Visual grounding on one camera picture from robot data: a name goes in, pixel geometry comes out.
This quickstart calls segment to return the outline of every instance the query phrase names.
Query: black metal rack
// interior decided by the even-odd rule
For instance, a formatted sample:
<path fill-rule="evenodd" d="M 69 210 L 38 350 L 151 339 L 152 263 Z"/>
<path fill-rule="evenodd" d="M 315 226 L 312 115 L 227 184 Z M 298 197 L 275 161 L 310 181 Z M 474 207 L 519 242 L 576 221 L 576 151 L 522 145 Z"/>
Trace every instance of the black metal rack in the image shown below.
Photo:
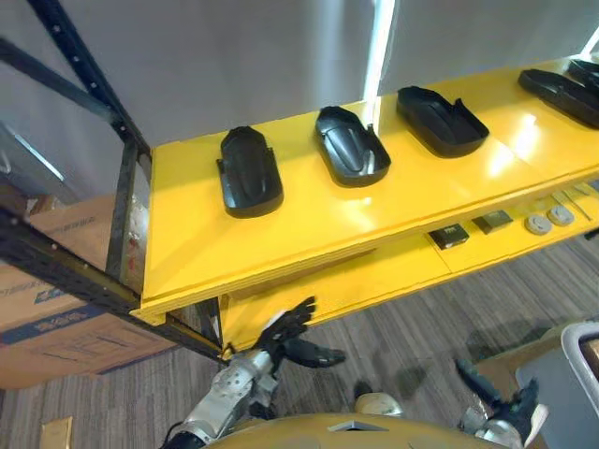
<path fill-rule="evenodd" d="M 167 321 L 161 326 L 150 326 L 130 314 L 139 307 L 140 294 L 123 283 L 127 223 L 137 163 L 144 169 L 148 181 L 150 180 L 150 147 L 58 0 L 27 2 L 86 90 L 83 91 L 0 37 L 2 61 L 107 122 L 124 143 L 123 158 L 112 214 L 106 271 L 93 267 L 4 208 L 0 209 L 0 258 L 135 326 L 222 362 L 220 331 L 213 325 L 213 320 L 218 318 L 216 298 L 197 305 L 200 330 L 193 329 L 169 314 Z"/>

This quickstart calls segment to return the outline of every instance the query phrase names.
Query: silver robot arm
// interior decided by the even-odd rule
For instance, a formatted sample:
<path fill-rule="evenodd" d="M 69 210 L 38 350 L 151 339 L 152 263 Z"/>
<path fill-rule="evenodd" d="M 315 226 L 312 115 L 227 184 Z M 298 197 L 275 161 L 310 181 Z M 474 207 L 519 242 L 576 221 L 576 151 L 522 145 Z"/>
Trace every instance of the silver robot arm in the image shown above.
<path fill-rule="evenodd" d="M 162 449 L 203 447 L 226 435 L 252 404 L 268 409 L 277 386 L 273 374 L 283 359 L 308 368 L 328 368 L 343 362 L 343 351 L 298 339 L 314 310 L 314 298 L 310 297 L 265 328 L 253 349 L 235 354 Z"/>
<path fill-rule="evenodd" d="M 210 444 L 225 435 L 252 403 L 268 408 L 277 385 L 270 374 L 273 367 L 267 351 L 254 349 L 235 355 L 230 365 L 216 374 L 208 394 L 177 427 L 178 434 L 187 435 L 187 439 L 191 434 L 203 445 Z"/>

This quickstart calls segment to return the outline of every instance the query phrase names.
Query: gray carpet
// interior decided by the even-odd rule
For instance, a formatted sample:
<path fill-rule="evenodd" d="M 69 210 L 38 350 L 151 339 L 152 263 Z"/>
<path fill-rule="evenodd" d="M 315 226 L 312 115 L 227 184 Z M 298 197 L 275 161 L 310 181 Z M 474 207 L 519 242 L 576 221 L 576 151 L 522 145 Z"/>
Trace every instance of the gray carpet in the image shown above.
<path fill-rule="evenodd" d="M 408 417 L 454 426 L 476 401 L 453 357 L 479 360 L 598 312 L 599 239 L 571 239 L 312 328 L 308 340 L 344 349 L 348 360 L 328 370 L 285 364 L 275 406 L 280 415 L 348 411 L 365 379 L 399 398 Z M 37 448 L 40 424 L 70 415 L 75 449 L 158 447 L 217 371 L 178 349 L 95 380 L 8 391 L 0 448 Z"/>

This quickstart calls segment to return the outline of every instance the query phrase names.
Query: shelf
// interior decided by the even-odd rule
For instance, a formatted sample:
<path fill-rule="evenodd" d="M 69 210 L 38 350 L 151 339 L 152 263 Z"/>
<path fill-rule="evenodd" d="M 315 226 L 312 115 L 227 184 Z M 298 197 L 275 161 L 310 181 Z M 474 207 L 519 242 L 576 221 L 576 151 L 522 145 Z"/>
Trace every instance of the shelf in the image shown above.
<path fill-rule="evenodd" d="M 592 220 L 557 193 L 555 197 L 576 219 L 569 226 L 554 225 L 545 236 L 531 234 L 523 222 L 530 213 L 547 213 L 557 204 L 552 196 L 509 209 L 514 223 L 488 235 L 471 221 L 461 223 L 470 238 L 448 250 L 439 250 L 428 235 L 399 238 L 368 255 L 260 294 L 223 295 L 220 297 L 223 342 L 232 343 L 238 350 L 250 347 L 272 317 L 306 297 L 316 296 L 317 309 L 311 322 L 315 325 L 594 229 L 599 225 L 599 194 L 586 184 L 579 188 L 589 195 L 575 189 L 567 192 Z"/>
<path fill-rule="evenodd" d="M 398 117 L 395 94 L 346 106 L 365 123 L 373 118 L 392 159 L 381 181 L 359 189 L 329 175 L 314 133 L 317 112 L 256 125 L 285 190 L 283 205 L 259 218 L 225 212 L 215 160 L 226 133 L 156 148 L 145 284 L 133 313 L 159 325 L 166 311 L 599 176 L 599 133 L 521 90 L 518 73 L 430 86 L 461 96 L 490 130 L 481 148 L 459 159 L 420 144 Z"/>

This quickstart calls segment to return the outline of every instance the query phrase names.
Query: gray wall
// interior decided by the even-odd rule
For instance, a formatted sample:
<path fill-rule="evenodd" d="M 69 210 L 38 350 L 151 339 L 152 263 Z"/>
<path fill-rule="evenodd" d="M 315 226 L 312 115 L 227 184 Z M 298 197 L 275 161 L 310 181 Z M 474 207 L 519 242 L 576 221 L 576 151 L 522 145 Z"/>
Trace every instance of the gray wall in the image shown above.
<path fill-rule="evenodd" d="M 396 0 L 380 94 L 579 53 L 599 26 L 597 0 Z"/>
<path fill-rule="evenodd" d="M 372 0 L 63 0 L 148 142 L 359 100 Z M 397 0 L 380 91 L 579 51 L 592 0 Z M 76 80 L 24 0 L 4 0 L 3 35 Z M 0 66 L 0 119 L 80 198 L 114 190 L 122 144 L 95 116 Z"/>

